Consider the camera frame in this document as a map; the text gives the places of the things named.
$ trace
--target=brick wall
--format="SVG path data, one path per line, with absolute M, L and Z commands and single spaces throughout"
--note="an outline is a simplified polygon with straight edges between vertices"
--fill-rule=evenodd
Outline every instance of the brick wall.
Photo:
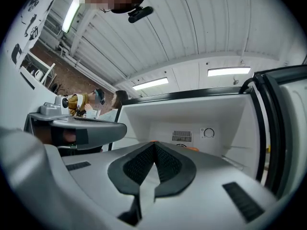
M 113 93 L 84 76 L 60 57 L 49 51 L 40 42 L 35 44 L 35 46 L 31 49 L 31 52 L 49 66 L 55 63 L 54 71 L 57 76 L 51 85 L 54 83 L 62 84 L 60 89 L 63 90 L 59 91 L 58 94 L 71 95 L 74 93 L 90 93 L 94 89 L 102 89 L 105 92 L 106 103 L 103 106 L 101 104 L 93 105 L 93 108 L 96 110 L 101 109 L 101 114 L 112 110 L 111 101 L 113 98 Z

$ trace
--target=ceiling light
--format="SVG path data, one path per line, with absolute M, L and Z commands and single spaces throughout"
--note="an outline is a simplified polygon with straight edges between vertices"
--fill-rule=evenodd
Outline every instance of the ceiling light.
M 208 70 L 208 77 L 234 74 L 248 74 L 250 67 L 215 68 Z
M 63 26 L 62 26 L 62 31 L 67 33 L 71 27 L 73 18 L 75 17 L 78 9 L 80 7 L 80 0 L 73 0 L 71 3 L 71 6 L 68 9 L 68 12 L 66 14 Z
M 135 90 L 142 90 L 142 89 L 146 89 L 146 88 L 150 88 L 153 86 L 158 86 L 158 85 L 162 85 L 166 83 L 168 83 L 167 78 L 162 78 L 162 79 L 158 79 L 158 80 L 154 80 L 154 81 L 150 81 L 150 82 L 146 82 L 146 83 L 142 83 L 142 84 L 133 86 L 133 88 Z

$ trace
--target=ceiling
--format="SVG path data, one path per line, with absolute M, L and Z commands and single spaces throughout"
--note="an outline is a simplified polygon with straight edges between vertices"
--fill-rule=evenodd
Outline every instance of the ceiling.
M 56 0 L 49 17 L 62 25 L 72 0 Z M 130 24 L 127 14 L 81 6 L 64 35 L 69 56 L 91 76 L 132 97 L 238 86 L 255 71 L 302 64 L 305 35 L 280 0 L 145 0 L 154 13 Z M 40 39 L 51 47 L 45 30 Z M 56 37 L 59 41 L 63 34 Z M 208 69 L 249 66 L 248 75 L 207 77 Z M 132 86 L 167 77 L 169 83 Z

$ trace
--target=white shirt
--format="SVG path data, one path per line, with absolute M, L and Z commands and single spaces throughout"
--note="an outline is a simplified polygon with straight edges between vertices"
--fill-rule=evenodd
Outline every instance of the white shirt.
M 5 54 L 18 69 L 37 42 L 54 0 L 28 0 L 16 16 L 4 39 Z

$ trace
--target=white mug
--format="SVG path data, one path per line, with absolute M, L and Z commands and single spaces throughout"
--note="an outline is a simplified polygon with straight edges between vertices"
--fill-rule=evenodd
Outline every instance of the white mug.
M 41 70 L 37 70 L 34 76 L 38 81 L 40 81 L 42 79 L 43 75 L 44 75 L 44 73 Z

